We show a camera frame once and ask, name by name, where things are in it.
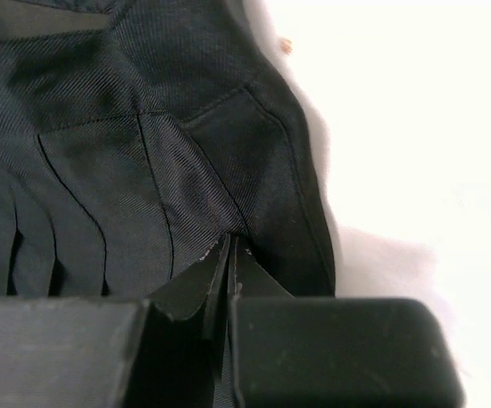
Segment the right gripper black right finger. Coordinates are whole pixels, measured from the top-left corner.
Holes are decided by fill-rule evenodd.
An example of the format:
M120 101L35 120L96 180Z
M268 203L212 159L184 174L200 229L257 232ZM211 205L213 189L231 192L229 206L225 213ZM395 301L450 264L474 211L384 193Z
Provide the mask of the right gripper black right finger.
M239 407L461 407L441 326L411 298L293 297L234 238L229 341Z

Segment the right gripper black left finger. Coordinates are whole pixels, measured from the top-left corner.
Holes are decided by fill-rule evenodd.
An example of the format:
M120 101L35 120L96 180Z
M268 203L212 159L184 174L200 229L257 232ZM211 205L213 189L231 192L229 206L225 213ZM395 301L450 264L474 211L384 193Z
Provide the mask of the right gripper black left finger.
M146 298L0 297L0 407L211 406L230 243Z

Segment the black pleated skirt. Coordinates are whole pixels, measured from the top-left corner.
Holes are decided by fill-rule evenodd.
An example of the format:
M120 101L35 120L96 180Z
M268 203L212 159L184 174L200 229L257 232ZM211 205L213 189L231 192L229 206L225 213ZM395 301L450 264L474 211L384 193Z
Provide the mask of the black pleated skirt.
M226 234L335 291L308 125L241 1L0 1L0 295L142 297Z

